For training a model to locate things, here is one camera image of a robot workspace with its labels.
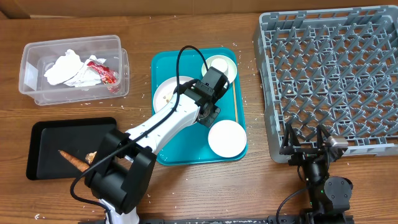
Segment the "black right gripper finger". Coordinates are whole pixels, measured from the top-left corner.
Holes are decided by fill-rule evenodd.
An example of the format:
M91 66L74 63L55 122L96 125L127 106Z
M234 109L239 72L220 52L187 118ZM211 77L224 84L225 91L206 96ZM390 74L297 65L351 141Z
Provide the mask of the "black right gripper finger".
M326 130L326 127L323 124L319 124L317 126L317 148L325 149L330 147L330 143L327 139L331 136L331 134Z
M281 149L298 149L300 147L301 144L297 138L296 132L291 124L286 123Z

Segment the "red snack wrapper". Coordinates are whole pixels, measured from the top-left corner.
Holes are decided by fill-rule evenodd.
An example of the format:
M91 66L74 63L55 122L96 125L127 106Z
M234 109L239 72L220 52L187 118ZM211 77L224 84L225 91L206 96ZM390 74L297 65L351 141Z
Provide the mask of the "red snack wrapper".
M119 78L119 73L103 65L101 62L89 60L87 66L94 70L104 84L116 84Z

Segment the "white napkin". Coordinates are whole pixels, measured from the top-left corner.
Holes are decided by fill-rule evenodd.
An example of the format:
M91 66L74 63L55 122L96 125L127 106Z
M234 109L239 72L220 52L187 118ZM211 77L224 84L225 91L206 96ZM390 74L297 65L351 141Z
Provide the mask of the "white napkin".
M50 85L58 85L73 78L82 66L80 56L74 50L68 49L65 55L59 57L55 64L45 72L44 77Z
M88 63L91 61L104 64L106 59L96 58L95 55L91 55L89 59L84 62L78 73L71 79L65 81L64 84L72 87L94 86L100 84L102 81L99 73L88 66Z

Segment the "brown food chunk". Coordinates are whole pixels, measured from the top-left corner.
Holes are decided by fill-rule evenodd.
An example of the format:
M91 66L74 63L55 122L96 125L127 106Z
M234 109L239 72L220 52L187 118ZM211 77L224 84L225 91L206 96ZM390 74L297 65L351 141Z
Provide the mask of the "brown food chunk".
M88 153L87 155L86 155L86 157L85 157L85 161L88 163L88 164L91 164L93 161L94 161L94 159L95 159L95 156L96 156L96 151L95 152L90 152L90 153Z

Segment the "orange carrot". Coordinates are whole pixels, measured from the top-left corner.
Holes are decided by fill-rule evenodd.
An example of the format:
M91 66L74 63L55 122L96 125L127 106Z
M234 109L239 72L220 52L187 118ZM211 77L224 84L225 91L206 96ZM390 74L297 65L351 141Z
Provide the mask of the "orange carrot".
M76 157L70 155L69 153L65 151L59 150L59 153L69 162L71 163L74 167L76 167L80 172L84 172L89 168L89 165Z

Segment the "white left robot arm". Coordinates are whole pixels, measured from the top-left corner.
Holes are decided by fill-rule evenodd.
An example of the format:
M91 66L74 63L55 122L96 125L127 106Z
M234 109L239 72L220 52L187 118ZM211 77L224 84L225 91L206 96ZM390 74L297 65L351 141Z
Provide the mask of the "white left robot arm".
M138 223L135 208L149 186L159 151L195 123L210 127L227 92L228 77L210 67L200 80L179 83L171 100L147 121L125 133L112 130L102 140L85 185L106 210L107 223Z

